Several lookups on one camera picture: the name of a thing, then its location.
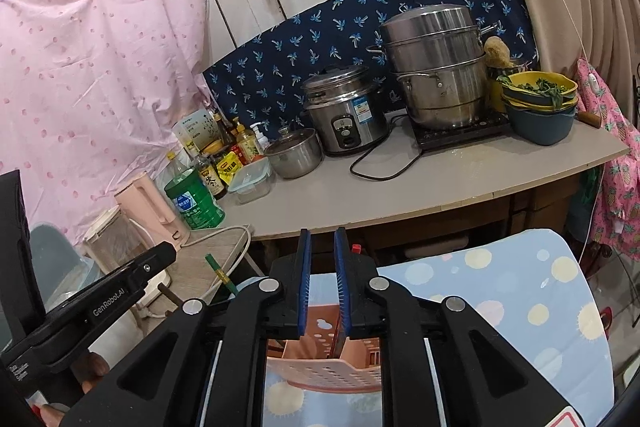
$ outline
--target rice cooker control panel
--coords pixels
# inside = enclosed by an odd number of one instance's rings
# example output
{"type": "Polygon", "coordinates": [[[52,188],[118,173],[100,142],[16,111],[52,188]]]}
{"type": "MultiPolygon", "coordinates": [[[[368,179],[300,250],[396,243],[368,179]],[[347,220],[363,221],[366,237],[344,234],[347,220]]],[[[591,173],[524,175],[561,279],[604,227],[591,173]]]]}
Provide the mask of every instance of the rice cooker control panel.
{"type": "Polygon", "coordinates": [[[350,114],[336,116],[331,125],[341,149],[353,149],[362,143],[358,126],[350,114]]]}

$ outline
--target green canister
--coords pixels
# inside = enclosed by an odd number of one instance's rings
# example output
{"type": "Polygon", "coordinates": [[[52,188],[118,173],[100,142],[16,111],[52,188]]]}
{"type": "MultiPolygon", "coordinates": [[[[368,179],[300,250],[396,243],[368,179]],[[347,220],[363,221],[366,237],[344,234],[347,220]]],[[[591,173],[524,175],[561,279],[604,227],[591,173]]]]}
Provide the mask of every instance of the green canister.
{"type": "Polygon", "coordinates": [[[225,219],[225,211],[214,202],[195,169],[175,177],[164,191],[192,230],[213,229],[225,219]]]}

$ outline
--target navy blue fabric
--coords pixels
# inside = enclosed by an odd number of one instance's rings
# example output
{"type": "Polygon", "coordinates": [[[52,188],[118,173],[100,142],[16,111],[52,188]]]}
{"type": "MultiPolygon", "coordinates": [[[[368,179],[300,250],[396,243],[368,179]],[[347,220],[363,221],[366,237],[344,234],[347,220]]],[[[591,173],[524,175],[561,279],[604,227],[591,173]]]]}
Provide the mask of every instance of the navy blue fabric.
{"type": "Polygon", "coordinates": [[[329,0],[263,32],[205,71],[218,104],[245,124],[267,121],[268,136],[302,114],[302,83],[332,64],[364,64],[384,89],[385,111],[403,107],[399,87],[383,55],[366,47],[382,43],[378,27],[401,11],[429,4],[468,6],[479,26],[496,32],[513,58],[537,58],[524,0],[329,0]]]}

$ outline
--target leafy green vegetable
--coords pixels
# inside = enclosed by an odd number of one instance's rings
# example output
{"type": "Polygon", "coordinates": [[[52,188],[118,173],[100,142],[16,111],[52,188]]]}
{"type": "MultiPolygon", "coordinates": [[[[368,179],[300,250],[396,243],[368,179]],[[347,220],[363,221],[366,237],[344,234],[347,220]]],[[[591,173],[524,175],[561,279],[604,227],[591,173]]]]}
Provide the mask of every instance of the leafy green vegetable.
{"type": "Polygon", "coordinates": [[[546,78],[539,78],[535,86],[532,86],[531,84],[518,84],[515,86],[515,84],[511,82],[511,79],[504,75],[499,76],[497,80],[507,86],[519,87],[541,96],[548,96],[551,98],[551,103],[553,104],[554,109],[562,108],[562,102],[564,102],[564,100],[562,98],[562,90],[560,86],[554,82],[549,82],[546,78]]]}

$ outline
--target silver bolt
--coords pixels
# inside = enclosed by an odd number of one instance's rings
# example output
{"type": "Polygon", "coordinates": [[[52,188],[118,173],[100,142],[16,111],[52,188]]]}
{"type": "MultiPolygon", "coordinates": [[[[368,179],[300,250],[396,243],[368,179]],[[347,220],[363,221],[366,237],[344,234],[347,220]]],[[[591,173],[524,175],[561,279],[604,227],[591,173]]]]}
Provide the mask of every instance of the silver bolt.
{"type": "Polygon", "coordinates": [[[202,311],[204,305],[199,299],[189,299],[182,305],[182,311],[187,315],[197,315],[202,311]]]}
{"type": "Polygon", "coordinates": [[[466,307],[465,301],[460,297],[449,297],[445,304],[452,312],[461,312],[466,307]]]}
{"type": "Polygon", "coordinates": [[[389,281],[384,277],[373,277],[373,279],[369,281],[369,286],[374,290],[386,290],[389,288],[389,281]]]}
{"type": "Polygon", "coordinates": [[[258,287],[263,292],[274,292],[280,287],[280,283],[275,279],[262,279],[258,284],[258,287]]]}

